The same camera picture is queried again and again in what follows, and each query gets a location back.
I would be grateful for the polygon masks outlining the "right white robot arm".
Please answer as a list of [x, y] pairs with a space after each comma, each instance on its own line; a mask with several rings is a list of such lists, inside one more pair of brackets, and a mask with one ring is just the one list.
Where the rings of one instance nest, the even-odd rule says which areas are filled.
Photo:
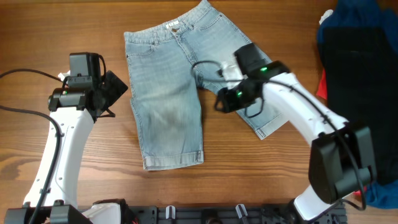
[[313, 223], [355, 191], [376, 180], [370, 129], [334, 113], [309, 93], [282, 62], [267, 63], [255, 44], [220, 63], [227, 86], [218, 92], [215, 110], [246, 110], [256, 100], [280, 111], [310, 146], [310, 185], [280, 217], [290, 223]]

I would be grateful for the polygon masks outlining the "light blue denim shorts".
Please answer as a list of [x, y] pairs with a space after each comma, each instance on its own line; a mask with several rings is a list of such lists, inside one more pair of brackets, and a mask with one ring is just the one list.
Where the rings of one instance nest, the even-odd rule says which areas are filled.
[[198, 90], [224, 88], [218, 63], [232, 62], [249, 38], [222, 12], [202, 1], [161, 25], [125, 32], [131, 107], [145, 170], [204, 161]]

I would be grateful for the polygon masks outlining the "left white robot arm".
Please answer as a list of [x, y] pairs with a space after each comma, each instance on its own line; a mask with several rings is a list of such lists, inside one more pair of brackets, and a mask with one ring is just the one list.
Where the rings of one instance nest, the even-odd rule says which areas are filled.
[[81, 212], [77, 183], [88, 136], [98, 118], [128, 89], [106, 69], [102, 55], [70, 54], [70, 72], [49, 96], [49, 134], [35, 181], [21, 208], [10, 208], [5, 223], [130, 223], [133, 213], [123, 199], [100, 200]]

